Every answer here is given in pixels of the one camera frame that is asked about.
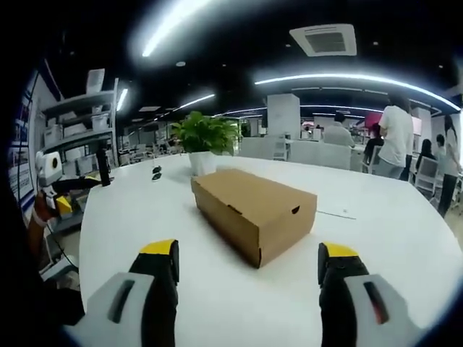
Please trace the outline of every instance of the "box lid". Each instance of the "box lid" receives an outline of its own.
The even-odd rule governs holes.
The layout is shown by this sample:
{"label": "box lid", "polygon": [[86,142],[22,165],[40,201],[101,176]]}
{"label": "box lid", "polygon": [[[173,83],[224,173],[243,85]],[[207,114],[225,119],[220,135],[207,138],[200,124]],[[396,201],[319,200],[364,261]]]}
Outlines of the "box lid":
{"label": "box lid", "polygon": [[316,196],[237,169],[222,170],[194,180],[214,197],[257,226],[263,226]]}

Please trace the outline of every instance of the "poster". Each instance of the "poster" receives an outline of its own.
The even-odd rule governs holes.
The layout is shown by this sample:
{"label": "poster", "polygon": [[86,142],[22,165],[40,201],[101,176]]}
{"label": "poster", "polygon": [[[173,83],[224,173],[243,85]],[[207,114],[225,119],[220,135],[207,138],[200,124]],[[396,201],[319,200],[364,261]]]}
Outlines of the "poster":
{"label": "poster", "polygon": [[31,109],[32,102],[26,93],[14,119],[15,136],[8,152],[9,184],[23,211],[26,211],[34,200],[34,186],[30,165],[35,164],[29,163],[29,120]]}

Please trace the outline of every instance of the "desk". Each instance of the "desk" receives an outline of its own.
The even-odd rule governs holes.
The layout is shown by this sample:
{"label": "desk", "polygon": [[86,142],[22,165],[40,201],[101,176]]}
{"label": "desk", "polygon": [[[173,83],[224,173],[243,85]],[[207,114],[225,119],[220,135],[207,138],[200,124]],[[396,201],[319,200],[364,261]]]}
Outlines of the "desk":
{"label": "desk", "polygon": [[[463,256],[453,233],[407,182],[353,171],[254,158],[217,157],[318,195],[312,232],[256,270],[205,222],[190,188],[187,155],[115,169],[95,187],[80,237],[80,286],[87,300],[114,273],[128,271],[149,242],[179,240],[178,346],[319,346],[317,250],[322,241],[356,249],[428,327],[454,294]],[[159,181],[151,169],[163,168]],[[345,218],[335,216],[344,214]]]}

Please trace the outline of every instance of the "green leaves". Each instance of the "green leaves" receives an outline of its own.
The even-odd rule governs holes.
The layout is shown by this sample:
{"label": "green leaves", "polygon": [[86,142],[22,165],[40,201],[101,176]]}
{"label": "green leaves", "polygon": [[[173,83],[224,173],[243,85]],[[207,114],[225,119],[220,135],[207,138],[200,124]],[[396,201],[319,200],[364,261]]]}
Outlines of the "green leaves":
{"label": "green leaves", "polygon": [[173,123],[172,128],[186,152],[228,152],[233,155],[238,128],[230,121],[205,117],[201,112],[193,111],[182,123]]}

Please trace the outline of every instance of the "potted plant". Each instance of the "potted plant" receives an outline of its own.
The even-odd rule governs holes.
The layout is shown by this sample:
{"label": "potted plant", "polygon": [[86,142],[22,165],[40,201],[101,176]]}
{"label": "potted plant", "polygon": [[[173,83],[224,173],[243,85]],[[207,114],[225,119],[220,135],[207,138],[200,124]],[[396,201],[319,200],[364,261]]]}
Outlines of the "potted plant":
{"label": "potted plant", "polygon": [[230,121],[203,116],[197,111],[181,123],[172,124],[172,131],[188,153],[195,176],[215,172],[215,155],[223,152],[233,155],[233,141],[238,136],[238,128]]}

